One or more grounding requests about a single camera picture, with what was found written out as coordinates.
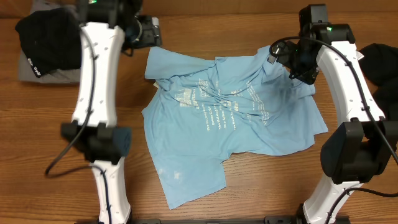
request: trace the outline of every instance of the wooden tabletop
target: wooden tabletop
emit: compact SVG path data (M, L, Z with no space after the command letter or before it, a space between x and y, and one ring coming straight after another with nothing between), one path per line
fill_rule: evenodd
M373 42L398 46L398 14L330 13L333 23L348 23L358 48ZM66 146L60 124L75 109L78 85L38 85L17 80L20 54L17 19L0 20L0 223L66 224L96 219L98 195L93 175L81 171L46 179L44 170ZM163 47L181 54L212 59L215 56L254 55L273 41L297 35L297 14L230 16L167 16L160 18ZM227 188L169 210L144 137L141 115L156 89L144 79L149 50L120 58L116 106L120 126L133 129L126 159L127 197L134 218L185 220L204 218L262 218L292 215L313 192L322 175L320 148L337 128L335 107L321 74L314 99L329 132L316 136L315 145L289 156L250 153L232 155L224 162ZM86 164L70 151L58 170ZM398 169L387 169L365 187L398 191ZM340 214L353 223L397 223L398 199L356 192Z

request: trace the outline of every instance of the black cable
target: black cable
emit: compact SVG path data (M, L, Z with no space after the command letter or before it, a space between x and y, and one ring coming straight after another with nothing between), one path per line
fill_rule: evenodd
M88 35L86 34L85 31L83 31L83 29L79 27L80 33L82 34L82 36L86 39L87 43L88 43L88 47L90 49L90 54L91 54L91 59L92 59L92 64L93 64L93 75L91 78L91 91L90 91L90 98L88 100L88 107L87 107L87 115L86 118L79 130L79 132L77 133L77 135L72 139L72 141L70 141L70 143L65 147L65 149L50 163L50 165L46 168L44 175L47 178L57 178L57 177L61 177L63 175L67 175L70 174L72 172L76 172L78 170L82 170L82 169L98 169L101 172L101 175L103 176L104 179L104 187L105 187L105 198L106 198L106 209L108 211L108 218L109 218L109 224L112 224L112 214L111 214L111 206L109 203L109 190L108 190L108 182L106 181L106 176L105 176L105 171L103 171L100 167L96 166L96 165L90 165L90 166L84 166L84 167L77 167L74 168L72 170L68 170L66 172L63 172L61 174L54 174L54 175L49 175L50 170L62 159L62 157L75 145L75 143L77 142L77 140L79 140L80 136L83 134L85 128L87 127L88 121L90 120L90 116L92 114L92 107L93 107L93 100L94 100L94 91L95 91L95 78L96 78L96 68L95 68L95 60L97 59L97 55L95 55L94 52L94 47L93 44L91 43L90 38L88 37Z
M358 74L355 72L355 68L353 67L353 64L347 59L347 57L345 57L339 50L337 50L336 48L334 48L330 44L327 44L327 43L325 43L323 41L320 41L320 40L317 40L317 39L311 39L309 37L285 37L285 38L277 40L269 48L269 52L270 52L270 54L272 56L278 57L278 56L287 55L287 54L291 53L291 52L287 52L287 53L283 53L283 54L274 54L272 52L272 49L274 48L275 45L277 45L279 42L282 42L282 41L285 41L285 40L309 40L309 41L312 41L312 42L316 42L318 44L322 44L322 45L328 47L329 49L331 49L332 51L334 51L336 54L338 54L344 60L344 62L346 63L346 66L348 66L349 69L351 70L351 72L353 73L356 85L358 87L359 95L361 96L361 99L362 99L362 104L363 104L363 107L364 107L363 110L365 110L368 118L371 120L372 124L376 128L377 133L380 135L382 141L387 146L387 148L390 150L391 155L393 156L395 162L398 165L398 156L397 156L396 152L393 150L393 148L391 147L391 145L389 144L389 142L386 139L384 133L381 131L380 127L377 125L376 121L374 120L373 115L370 112L370 107L366 103L366 98L365 98L365 95L363 93L363 89L362 89L362 86L361 86L361 82L360 82L360 80L358 78ZM340 203L340 201L344 198L344 196L345 195L349 195L349 192L355 191L355 190L362 191L362 192L367 192L367 193L378 195L378 196L382 196L382 197L398 197L398 193L386 194L386 193L377 192L375 190L359 188L359 187L352 187L352 188L345 189L345 191L336 199L336 201L333 203L332 207L330 208L330 211L328 212L328 217L326 218L325 224L329 224L330 218L333 216L333 211L335 210L337 205Z

